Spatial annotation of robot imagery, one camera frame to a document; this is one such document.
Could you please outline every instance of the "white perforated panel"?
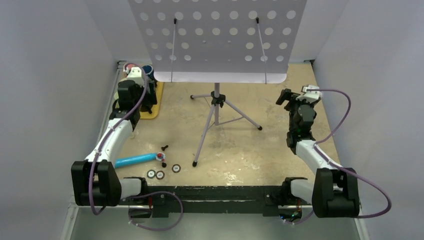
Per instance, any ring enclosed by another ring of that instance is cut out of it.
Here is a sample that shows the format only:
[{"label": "white perforated panel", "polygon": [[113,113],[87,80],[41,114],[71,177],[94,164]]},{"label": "white perforated panel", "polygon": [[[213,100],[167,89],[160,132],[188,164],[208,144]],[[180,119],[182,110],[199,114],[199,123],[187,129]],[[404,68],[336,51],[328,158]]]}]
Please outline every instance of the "white perforated panel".
[{"label": "white perforated panel", "polygon": [[[174,81],[244,83],[265,82],[265,62],[256,17],[259,18],[269,73],[267,82],[280,83],[286,77],[306,4],[306,0],[128,2],[159,81],[170,80],[174,47]],[[174,18],[177,19],[175,46],[172,44]],[[213,73],[228,73],[231,79],[213,79]],[[243,73],[242,77],[237,77],[238,73]],[[193,79],[181,79],[183,76]]]}]

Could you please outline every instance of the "tripod stand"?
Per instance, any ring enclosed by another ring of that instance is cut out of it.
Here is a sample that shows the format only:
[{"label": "tripod stand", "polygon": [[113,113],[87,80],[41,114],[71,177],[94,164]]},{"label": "tripod stand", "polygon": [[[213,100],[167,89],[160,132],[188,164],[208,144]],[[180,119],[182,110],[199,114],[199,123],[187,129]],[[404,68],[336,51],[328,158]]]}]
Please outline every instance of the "tripod stand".
[{"label": "tripod stand", "polygon": [[[219,125],[235,122],[235,121],[240,120],[240,119],[247,119],[251,124],[253,124],[255,127],[257,127],[257,129],[259,131],[262,130],[262,127],[259,124],[257,124],[250,117],[248,117],[244,112],[242,112],[240,109],[238,109],[236,106],[234,106],[234,104],[232,104],[230,101],[228,101],[226,99],[225,95],[220,94],[220,84],[219,83],[215,83],[214,86],[215,86],[215,89],[210,94],[200,94],[200,95],[191,95],[190,96],[191,99],[212,97],[209,115],[207,116],[206,124],[205,124],[204,129],[203,129],[203,134],[201,135],[200,143],[199,143],[199,146],[197,148],[197,153],[196,153],[196,156],[194,157],[193,167],[196,167],[197,164],[198,164],[199,155],[200,155],[200,152],[202,150],[203,142],[205,141],[206,133],[208,132],[209,128],[212,127],[212,125],[219,126]],[[220,118],[220,107],[222,108],[224,106],[224,103],[227,104],[228,106],[230,106],[232,109],[234,109],[238,114],[241,115],[241,117],[220,123],[220,120],[219,120],[219,118]],[[211,123],[211,119],[212,119],[213,114],[215,115],[215,122],[211,126],[209,126],[209,124]]]}]

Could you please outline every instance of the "washer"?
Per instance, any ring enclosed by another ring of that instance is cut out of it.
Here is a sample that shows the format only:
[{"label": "washer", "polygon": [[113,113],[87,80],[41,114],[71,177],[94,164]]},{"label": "washer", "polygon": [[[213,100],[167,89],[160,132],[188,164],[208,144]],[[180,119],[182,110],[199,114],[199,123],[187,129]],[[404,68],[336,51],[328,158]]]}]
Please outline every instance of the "washer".
[{"label": "washer", "polygon": [[164,179],[164,177],[165,177],[164,171],[157,171],[156,172],[156,178],[157,179],[162,180],[162,179]]},{"label": "washer", "polygon": [[174,164],[174,165],[172,166],[172,171],[173,171],[174,173],[179,173],[179,172],[181,171],[181,166],[180,166],[179,164]]},{"label": "washer", "polygon": [[154,179],[155,177],[156,177],[156,171],[155,170],[148,170],[147,171],[147,177],[149,178],[149,179]]}]

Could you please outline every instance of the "black clamp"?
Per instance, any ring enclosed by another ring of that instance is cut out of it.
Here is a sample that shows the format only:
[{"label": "black clamp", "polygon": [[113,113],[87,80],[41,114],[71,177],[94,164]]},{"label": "black clamp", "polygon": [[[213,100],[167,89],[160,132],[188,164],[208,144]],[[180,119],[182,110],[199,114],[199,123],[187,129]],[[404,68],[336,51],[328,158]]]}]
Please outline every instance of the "black clamp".
[{"label": "black clamp", "polygon": [[212,97],[212,102],[210,104],[212,105],[218,105],[222,108],[224,106],[225,102],[225,95],[220,94],[218,97],[215,97],[215,91],[212,91],[210,93],[210,96]]}]

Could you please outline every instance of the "tripod leg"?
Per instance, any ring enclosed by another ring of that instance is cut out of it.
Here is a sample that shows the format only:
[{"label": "tripod leg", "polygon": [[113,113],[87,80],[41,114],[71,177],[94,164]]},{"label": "tripod leg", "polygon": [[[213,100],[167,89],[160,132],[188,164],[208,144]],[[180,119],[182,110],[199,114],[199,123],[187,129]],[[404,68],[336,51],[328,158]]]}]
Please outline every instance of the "tripod leg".
[{"label": "tripod leg", "polygon": [[200,94],[200,95],[190,95],[191,99],[197,99],[197,98],[206,98],[206,97],[210,97],[210,94]]},{"label": "tripod leg", "polygon": [[214,105],[210,106],[209,116],[207,116],[206,125],[204,126],[204,129],[203,129],[203,134],[200,139],[199,147],[197,148],[196,156],[194,157],[193,167],[196,167],[198,164],[200,151],[202,150],[203,142],[205,141],[205,137],[206,137],[206,132],[208,131],[209,124],[211,123],[212,114],[214,114],[214,109],[215,109]]},{"label": "tripod leg", "polygon": [[242,115],[245,119],[247,119],[251,124],[253,124],[257,129],[262,130],[261,125],[257,124],[255,121],[253,121],[250,117],[248,117],[244,112],[242,112],[240,109],[238,109],[236,106],[234,106],[230,101],[225,100],[225,103],[228,104],[234,111],[236,111],[238,114]]}]

